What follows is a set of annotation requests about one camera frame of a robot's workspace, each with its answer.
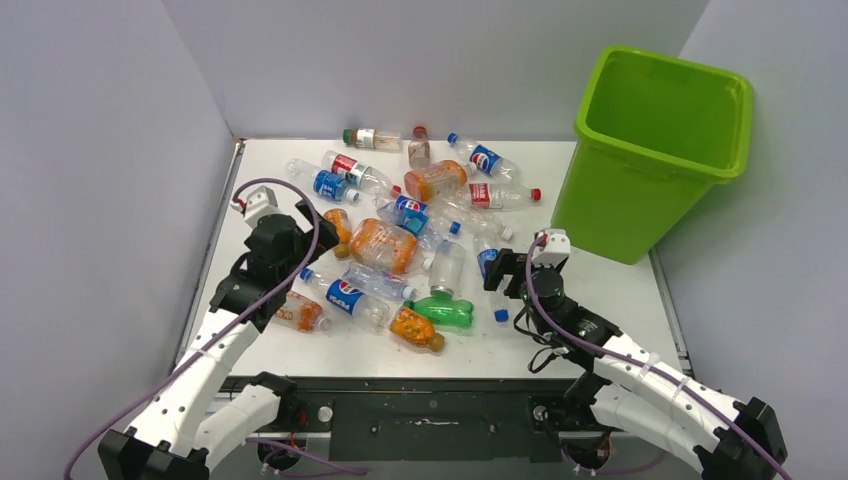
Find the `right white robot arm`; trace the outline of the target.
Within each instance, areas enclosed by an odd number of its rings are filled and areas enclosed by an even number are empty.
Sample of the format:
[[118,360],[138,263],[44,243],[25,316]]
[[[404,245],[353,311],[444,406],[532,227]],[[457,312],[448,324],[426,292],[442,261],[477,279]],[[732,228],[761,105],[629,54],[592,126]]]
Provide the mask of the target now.
[[633,434],[684,461],[703,479],[788,478],[788,452],[775,411],[753,397],[742,402],[660,360],[618,326],[564,292],[558,254],[510,249],[478,256],[484,288],[523,303],[522,334],[583,369],[564,395],[565,415],[579,428]]

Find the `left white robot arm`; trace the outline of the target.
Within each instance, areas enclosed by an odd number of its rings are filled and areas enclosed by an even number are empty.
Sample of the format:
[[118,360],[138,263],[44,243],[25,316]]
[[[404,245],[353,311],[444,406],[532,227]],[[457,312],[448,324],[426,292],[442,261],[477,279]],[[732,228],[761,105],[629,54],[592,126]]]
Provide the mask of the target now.
[[214,414],[207,409],[233,366],[285,305],[300,271],[338,243],[335,228],[307,200],[304,232],[289,215],[259,218],[248,248],[216,287],[197,337],[163,387],[129,426],[107,431],[97,448],[110,479],[207,479],[258,428],[282,431],[298,416],[295,385],[262,372]]

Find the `orange bottle brown cap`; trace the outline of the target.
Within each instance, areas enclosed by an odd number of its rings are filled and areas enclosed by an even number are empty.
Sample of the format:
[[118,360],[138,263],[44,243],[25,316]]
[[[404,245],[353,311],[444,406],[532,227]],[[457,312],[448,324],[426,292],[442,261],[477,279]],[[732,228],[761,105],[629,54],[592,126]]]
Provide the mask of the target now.
[[427,317],[406,306],[397,310],[389,331],[410,345],[432,352],[440,352],[445,344],[445,337],[435,330]]

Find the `green plastic bottle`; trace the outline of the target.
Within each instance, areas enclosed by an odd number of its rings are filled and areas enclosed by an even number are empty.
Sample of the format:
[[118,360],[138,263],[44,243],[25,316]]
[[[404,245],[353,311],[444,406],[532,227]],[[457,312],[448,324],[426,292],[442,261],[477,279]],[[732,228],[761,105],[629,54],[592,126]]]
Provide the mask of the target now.
[[473,324],[474,304],[467,300],[430,296],[405,301],[403,305],[429,319],[434,326],[467,330]]

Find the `clear bottle silver base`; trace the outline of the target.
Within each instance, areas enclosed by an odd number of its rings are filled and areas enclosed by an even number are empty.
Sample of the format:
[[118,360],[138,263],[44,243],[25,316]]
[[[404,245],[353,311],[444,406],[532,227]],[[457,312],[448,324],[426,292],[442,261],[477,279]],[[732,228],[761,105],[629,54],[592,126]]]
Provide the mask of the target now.
[[465,260],[466,250],[462,245],[451,241],[438,245],[429,273],[430,294],[433,297],[451,299],[460,294]]

